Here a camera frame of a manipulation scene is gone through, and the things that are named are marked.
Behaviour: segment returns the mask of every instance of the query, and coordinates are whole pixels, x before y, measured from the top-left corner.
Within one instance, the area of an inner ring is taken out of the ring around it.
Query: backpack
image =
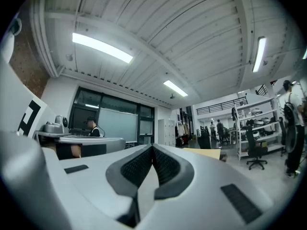
[[[222,124],[221,124],[221,123],[218,123],[218,124],[216,125],[216,128],[217,128],[217,133],[222,133],[222,132],[223,132]]]
[[[284,114],[284,117],[285,117],[285,119],[288,123],[288,126],[294,126],[295,125],[295,117],[294,117],[295,108],[292,105],[292,103],[290,102],[291,94],[292,93],[290,93],[290,95],[289,95],[288,102],[286,102],[284,104],[284,107],[283,107],[283,114]]]

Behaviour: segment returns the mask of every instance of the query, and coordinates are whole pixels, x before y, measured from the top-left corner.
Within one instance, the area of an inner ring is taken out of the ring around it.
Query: black clothing
[[[99,132],[99,129],[97,128],[97,126],[95,126],[95,127],[91,130],[90,136],[92,136],[92,137],[100,137],[100,132]]]
[[[292,152],[288,153],[288,159],[286,160],[286,164],[290,173],[294,173],[298,169],[304,147],[305,129],[301,125],[297,125],[296,128],[297,128],[296,146]]]

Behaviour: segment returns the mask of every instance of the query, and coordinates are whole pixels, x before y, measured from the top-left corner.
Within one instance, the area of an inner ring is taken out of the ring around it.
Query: white shirt
[[[298,96],[294,93],[291,93],[290,100],[289,100],[289,95],[290,95],[289,92],[287,92],[284,95],[284,102],[285,103],[290,102],[296,108],[297,119],[296,119],[295,125],[304,126],[302,114],[297,109],[302,104],[302,102],[299,100]]]

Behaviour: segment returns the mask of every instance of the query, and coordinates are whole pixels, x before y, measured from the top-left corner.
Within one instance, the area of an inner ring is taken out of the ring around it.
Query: railing
[[[261,95],[261,96],[265,96],[267,93],[268,93],[268,90],[267,90],[267,88],[265,87],[264,84],[256,92],[257,95]]]
[[[245,105],[245,104],[248,104],[246,97],[241,97],[241,98],[234,99],[228,102],[223,102],[223,103],[219,103],[215,105],[210,105],[207,107],[198,108],[196,109],[196,111],[197,111],[197,115],[201,115],[201,114],[213,113],[213,112],[230,109],[230,108],[233,108],[235,105]]]

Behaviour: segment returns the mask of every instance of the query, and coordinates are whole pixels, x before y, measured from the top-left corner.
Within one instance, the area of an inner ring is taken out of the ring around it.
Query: black vent
[[[237,210],[246,224],[249,224],[259,216],[261,211],[245,196],[245,194],[234,184],[221,187],[230,203]]]

